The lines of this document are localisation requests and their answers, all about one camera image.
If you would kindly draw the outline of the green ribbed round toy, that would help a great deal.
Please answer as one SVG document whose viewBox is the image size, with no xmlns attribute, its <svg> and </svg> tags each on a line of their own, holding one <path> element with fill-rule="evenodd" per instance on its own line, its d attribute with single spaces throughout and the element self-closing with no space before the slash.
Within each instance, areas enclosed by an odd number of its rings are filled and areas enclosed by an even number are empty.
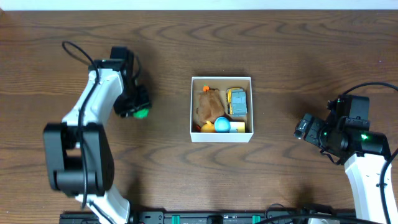
<svg viewBox="0 0 398 224">
<path fill-rule="evenodd" d="M 148 114 L 149 114 L 150 109 L 141 109 L 139 111 L 136 111 L 133 113 L 133 117 L 135 117 L 136 119 L 145 119 L 147 118 Z"/>
</svg>

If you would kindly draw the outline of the brown plush bear toy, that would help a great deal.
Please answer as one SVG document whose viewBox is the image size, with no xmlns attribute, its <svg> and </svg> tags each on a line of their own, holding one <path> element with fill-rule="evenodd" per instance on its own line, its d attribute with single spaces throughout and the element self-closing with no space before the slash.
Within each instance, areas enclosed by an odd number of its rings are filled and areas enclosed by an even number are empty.
<svg viewBox="0 0 398 224">
<path fill-rule="evenodd" d="M 196 114 L 201 123 L 207 121 L 214 123 L 217 118 L 224 115 L 219 90 L 211 89 L 208 85 L 203 86 L 202 92 L 198 95 Z"/>
</svg>

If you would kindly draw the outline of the colourful two-by-two puzzle cube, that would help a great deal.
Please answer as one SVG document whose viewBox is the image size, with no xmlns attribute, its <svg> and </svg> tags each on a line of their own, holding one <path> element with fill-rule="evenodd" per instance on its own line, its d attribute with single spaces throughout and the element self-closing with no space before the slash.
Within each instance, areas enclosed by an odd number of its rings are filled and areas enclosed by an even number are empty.
<svg viewBox="0 0 398 224">
<path fill-rule="evenodd" d="M 230 133 L 245 133 L 246 132 L 246 124 L 242 121 L 231 121 L 230 123 Z"/>
</svg>

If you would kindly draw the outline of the yellow grey toy truck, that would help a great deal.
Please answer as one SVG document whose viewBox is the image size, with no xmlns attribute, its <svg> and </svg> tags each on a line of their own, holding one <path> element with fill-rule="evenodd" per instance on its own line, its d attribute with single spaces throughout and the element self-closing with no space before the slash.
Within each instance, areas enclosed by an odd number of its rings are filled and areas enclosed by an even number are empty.
<svg viewBox="0 0 398 224">
<path fill-rule="evenodd" d="M 226 94 L 228 114 L 234 117 L 246 116 L 248 112 L 246 92 L 243 88 L 229 88 Z"/>
</svg>

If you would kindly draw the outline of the orange duck toy blue cap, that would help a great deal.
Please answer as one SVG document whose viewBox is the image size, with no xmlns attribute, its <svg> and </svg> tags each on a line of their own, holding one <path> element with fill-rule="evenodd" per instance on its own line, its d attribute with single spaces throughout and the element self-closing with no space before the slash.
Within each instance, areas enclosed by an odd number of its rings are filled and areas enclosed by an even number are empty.
<svg viewBox="0 0 398 224">
<path fill-rule="evenodd" d="M 216 118 L 215 122 L 206 121 L 203 126 L 200 127 L 201 133 L 228 133 L 230 132 L 231 124 L 230 121 L 225 117 Z"/>
</svg>

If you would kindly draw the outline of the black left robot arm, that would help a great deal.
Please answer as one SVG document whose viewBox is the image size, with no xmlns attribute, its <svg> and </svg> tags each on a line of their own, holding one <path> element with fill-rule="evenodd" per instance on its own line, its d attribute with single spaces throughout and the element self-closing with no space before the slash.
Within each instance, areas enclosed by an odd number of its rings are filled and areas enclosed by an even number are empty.
<svg viewBox="0 0 398 224">
<path fill-rule="evenodd" d="M 88 207 L 89 212 L 65 212 L 60 223 L 138 223 L 114 181 L 114 159 L 105 133 L 112 111 L 144 119 L 152 107 L 138 56 L 126 47 L 113 47 L 108 59 L 88 63 L 88 83 L 75 106 L 61 122 L 43 131 L 49 184 Z"/>
</svg>

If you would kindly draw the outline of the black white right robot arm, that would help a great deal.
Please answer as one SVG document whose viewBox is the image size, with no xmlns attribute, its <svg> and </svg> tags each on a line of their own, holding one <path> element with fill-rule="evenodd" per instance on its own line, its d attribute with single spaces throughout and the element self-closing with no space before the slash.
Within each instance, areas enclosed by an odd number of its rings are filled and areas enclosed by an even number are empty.
<svg viewBox="0 0 398 224">
<path fill-rule="evenodd" d="M 386 136 L 369 129 L 369 98 L 339 95 L 328 102 L 328 109 L 327 119 L 305 114 L 294 136 L 318 147 L 329 159 L 336 157 L 334 163 L 344 166 L 358 219 L 397 223 L 391 182 L 393 155 Z"/>
</svg>

